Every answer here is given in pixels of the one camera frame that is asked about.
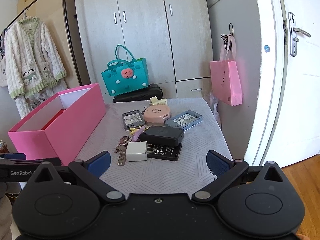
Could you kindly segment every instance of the gray patterned tablecloth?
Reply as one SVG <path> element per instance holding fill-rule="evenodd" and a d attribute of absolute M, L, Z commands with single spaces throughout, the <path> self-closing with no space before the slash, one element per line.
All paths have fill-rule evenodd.
<path fill-rule="evenodd" d="M 209 150 L 232 160 L 226 141 L 202 98 L 169 99 L 171 115 L 175 116 L 187 110 L 203 116 L 201 123 L 185 132 L 182 149 L 177 162 L 148 158 L 142 162 L 126 162 L 118 166 L 119 154 L 114 150 L 121 136 L 128 135 L 122 124 L 122 114 L 133 110 L 144 110 L 148 101 L 107 104 L 107 113 L 95 128 L 77 159 L 88 160 L 107 150 L 111 154 L 111 166 L 100 177 L 104 182 L 116 188 L 127 197 L 129 193 L 167 194 L 186 192 L 191 196 L 214 180 L 206 165 Z"/>

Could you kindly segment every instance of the black metal rack pole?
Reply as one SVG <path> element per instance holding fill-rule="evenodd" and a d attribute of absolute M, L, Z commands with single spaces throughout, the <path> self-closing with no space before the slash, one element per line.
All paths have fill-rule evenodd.
<path fill-rule="evenodd" d="M 34 0 L 32 3 L 30 3 L 27 7 L 25 7 L 21 13 L 19 13 L 17 15 L 17 17 L 14 18 L 14 20 L 12 22 L 10 22 L 10 24 L 3 30 L 6 31 L 18 18 L 21 14 L 23 14 L 28 8 L 30 8 L 31 5 L 33 5 L 36 1 L 38 0 Z M 81 82 L 81 77 L 79 74 L 79 70 L 78 70 L 78 66 L 77 66 L 77 62 L 76 62 L 76 56 L 75 56 L 75 52 L 73 50 L 73 46 L 72 46 L 72 41 L 71 41 L 71 35 L 70 35 L 70 28 L 69 28 L 69 22 L 68 22 L 68 14 L 67 14 L 67 5 L 66 5 L 66 0 L 62 0 L 62 8 L 63 8 L 63 17 L 64 17 L 64 25 L 66 27 L 67 30 L 67 38 L 68 38 L 68 43 L 69 43 L 69 48 L 70 48 L 70 52 L 71 52 L 71 57 L 72 57 L 72 61 L 73 61 L 73 65 L 75 66 L 75 70 L 76 70 L 76 75 L 79 81 L 80 86 L 82 86 L 82 82 Z"/>

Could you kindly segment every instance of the red object inside box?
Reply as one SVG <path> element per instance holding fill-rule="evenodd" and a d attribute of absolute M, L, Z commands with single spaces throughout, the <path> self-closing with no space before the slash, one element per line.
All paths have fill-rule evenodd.
<path fill-rule="evenodd" d="M 52 124 L 52 122 L 53 122 L 54 120 L 56 120 L 56 119 L 59 117 L 59 115 L 62 114 L 65 110 L 66 110 L 66 109 L 61 109 L 59 112 L 57 112 L 57 113 L 54 115 L 54 117 L 52 117 L 52 118 L 50 119 L 50 121 L 47 122 L 44 127 L 42 127 L 41 130 L 46 129 L 46 128 L 47 128 L 50 124 Z"/>

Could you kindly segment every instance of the door handle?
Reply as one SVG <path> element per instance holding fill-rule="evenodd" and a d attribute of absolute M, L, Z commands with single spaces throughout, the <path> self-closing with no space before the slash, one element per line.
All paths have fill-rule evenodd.
<path fill-rule="evenodd" d="M 297 33 L 306 35 L 309 38 L 311 37 L 311 34 L 296 27 L 296 18 L 293 13 L 288 13 L 288 17 L 289 17 L 288 32 L 289 32 L 289 41 L 290 41 L 290 55 L 292 57 L 295 57 L 297 55 L 297 43 L 299 42 Z"/>
<path fill-rule="evenodd" d="M 117 15 L 116 15 L 116 13 L 113 13 L 113 18 L 114 18 L 114 20 L 115 20 L 115 24 L 118 24 L 118 22 L 117 22 Z"/>
<path fill-rule="evenodd" d="M 303 35 L 306 35 L 307 37 L 311 37 L 311 34 L 310 33 L 307 33 L 306 31 L 300 29 L 300 28 L 292 28 L 292 30 L 295 32 L 295 33 L 302 33 Z"/>
<path fill-rule="evenodd" d="M 172 7 L 171 7 L 171 4 L 169 4 L 169 9 L 170 9 L 170 15 L 172 16 L 173 13 L 172 13 Z"/>
<path fill-rule="evenodd" d="M 124 20 L 124 23 L 127 23 L 127 17 L 125 16 L 125 11 L 123 11 L 123 20 Z"/>

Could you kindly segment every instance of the open pink box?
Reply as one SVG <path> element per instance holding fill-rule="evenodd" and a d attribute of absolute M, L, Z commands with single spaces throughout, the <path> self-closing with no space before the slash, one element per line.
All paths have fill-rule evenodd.
<path fill-rule="evenodd" d="M 66 110 L 42 130 L 61 109 Z M 8 134 L 27 160 L 59 157 L 66 166 L 74 161 L 105 113 L 99 84 L 72 88 L 42 103 Z"/>

